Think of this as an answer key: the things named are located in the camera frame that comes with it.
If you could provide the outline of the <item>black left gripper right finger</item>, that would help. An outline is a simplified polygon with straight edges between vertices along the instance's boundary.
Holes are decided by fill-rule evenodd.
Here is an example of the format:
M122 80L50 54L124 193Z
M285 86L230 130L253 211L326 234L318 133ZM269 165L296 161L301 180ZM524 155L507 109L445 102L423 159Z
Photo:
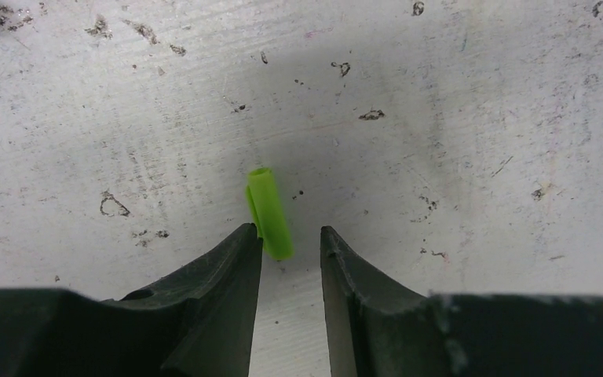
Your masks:
M334 376L603 376L603 297L426 297L329 226L320 264Z

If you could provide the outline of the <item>green marker cap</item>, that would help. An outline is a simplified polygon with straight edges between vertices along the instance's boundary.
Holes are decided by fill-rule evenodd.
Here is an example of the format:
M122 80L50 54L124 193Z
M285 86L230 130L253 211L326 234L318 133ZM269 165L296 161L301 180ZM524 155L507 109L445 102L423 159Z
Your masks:
M292 258L292 237L272 170L252 170L247 175L245 194L264 252L277 261Z

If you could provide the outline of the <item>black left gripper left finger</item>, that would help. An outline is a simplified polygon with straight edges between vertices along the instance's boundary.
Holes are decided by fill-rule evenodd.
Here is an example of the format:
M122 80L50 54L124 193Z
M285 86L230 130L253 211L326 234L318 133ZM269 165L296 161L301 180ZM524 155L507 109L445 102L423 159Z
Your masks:
M246 376L261 261L244 224L120 300L0 288L0 376Z

